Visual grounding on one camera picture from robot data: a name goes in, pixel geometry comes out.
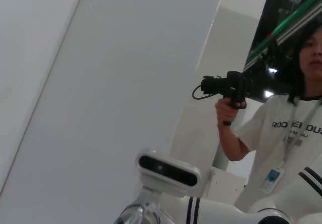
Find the operator right hand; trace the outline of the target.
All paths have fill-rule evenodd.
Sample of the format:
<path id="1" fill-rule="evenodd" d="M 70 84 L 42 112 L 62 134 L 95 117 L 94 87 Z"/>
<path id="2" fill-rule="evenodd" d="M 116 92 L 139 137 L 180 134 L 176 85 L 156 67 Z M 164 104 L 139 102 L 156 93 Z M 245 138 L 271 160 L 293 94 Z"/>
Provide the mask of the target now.
<path id="1" fill-rule="evenodd" d="M 246 106 L 245 102 L 235 102 L 233 104 L 231 98 L 219 99 L 215 104 L 217 113 L 218 127 L 231 126 L 237 117 L 237 114 L 241 108 Z"/>

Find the black handheld teleoperation controller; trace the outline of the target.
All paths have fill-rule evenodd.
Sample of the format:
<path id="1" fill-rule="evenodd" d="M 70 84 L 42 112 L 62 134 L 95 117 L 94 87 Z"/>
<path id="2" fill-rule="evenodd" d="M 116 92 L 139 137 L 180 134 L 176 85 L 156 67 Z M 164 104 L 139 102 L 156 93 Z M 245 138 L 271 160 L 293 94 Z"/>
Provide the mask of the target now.
<path id="1" fill-rule="evenodd" d="M 230 98 L 230 106 L 235 109 L 244 109 L 247 94 L 247 80 L 245 76 L 238 71 L 230 71 L 225 78 L 219 76 L 204 76 L 201 82 L 201 91 L 203 94 L 221 94 L 225 98 Z"/>

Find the operator right forearm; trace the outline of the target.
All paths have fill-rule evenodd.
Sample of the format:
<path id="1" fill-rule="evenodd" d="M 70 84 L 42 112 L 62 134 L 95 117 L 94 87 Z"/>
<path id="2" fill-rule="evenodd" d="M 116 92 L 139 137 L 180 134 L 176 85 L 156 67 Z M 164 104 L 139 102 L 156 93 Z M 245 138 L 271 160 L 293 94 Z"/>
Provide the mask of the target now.
<path id="1" fill-rule="evenodd" d="M 250 151 L 245 144 L 234 134 L 230 126 L 218 124 L 220 144 L 230 161 L 242 160 Z"/>

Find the grey vertical pole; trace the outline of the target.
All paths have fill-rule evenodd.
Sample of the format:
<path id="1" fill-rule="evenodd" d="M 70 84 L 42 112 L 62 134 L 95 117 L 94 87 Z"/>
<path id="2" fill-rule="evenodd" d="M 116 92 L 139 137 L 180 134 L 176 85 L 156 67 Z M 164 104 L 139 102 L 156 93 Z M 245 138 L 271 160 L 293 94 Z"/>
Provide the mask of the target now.
<path id="1" fill-rule="evenodd" d="M 226 156 L 223 150 L 223 147 L 221 146 L 221 143 L 219 143 L 212 166 L 226 171 L 229 165 L 229 162 L 230 162 L 229 158 Z"/>

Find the operator in white t-shirt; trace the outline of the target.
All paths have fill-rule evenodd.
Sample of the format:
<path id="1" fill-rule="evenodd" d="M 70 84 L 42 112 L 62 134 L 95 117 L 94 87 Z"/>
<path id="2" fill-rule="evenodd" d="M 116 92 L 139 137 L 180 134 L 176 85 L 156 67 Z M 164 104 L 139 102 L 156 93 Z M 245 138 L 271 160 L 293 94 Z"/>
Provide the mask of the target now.
<path id="1" fill-rule="evenodd" d="M 283 167 L 285 173 L 275 188 L 270 194 L 259 190 L 268 172 L 283 158 L 283 137 L 295 105 L 294 99 L 299 98 L 299 102 L 290 138 L 306 126 L 303 124 L 304 119 L 322 98 L 322 19 L 311 21 L 302 30 L 288 72 L 292 79 L 290 92 L 269 98 L 236 133 L 249 151 L 256 153 L 248 182 L 235 202 L 235 206 L 242 211 L 247 211 L 256 201 L 289 185 L 299 171 L 322 154 L 321 105 L 292 148 Z"/>

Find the green ceiling beam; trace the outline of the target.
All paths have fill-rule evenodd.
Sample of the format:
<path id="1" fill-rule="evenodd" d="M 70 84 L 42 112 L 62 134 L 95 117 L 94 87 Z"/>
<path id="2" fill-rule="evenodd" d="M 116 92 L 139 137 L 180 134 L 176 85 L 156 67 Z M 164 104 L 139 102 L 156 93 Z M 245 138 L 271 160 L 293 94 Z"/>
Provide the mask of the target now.
<path id="1" fill-rule="evenodd" d="M 262 53 L 268 51 L 271 41 L 276 40 L 280 45 L 296 33 L 309 20 L 322 13 L 322 0 L 306 0 L 297 10 L 286 17 L 257 47 L 247 56 L 244 70 L 252 66 Z"/>

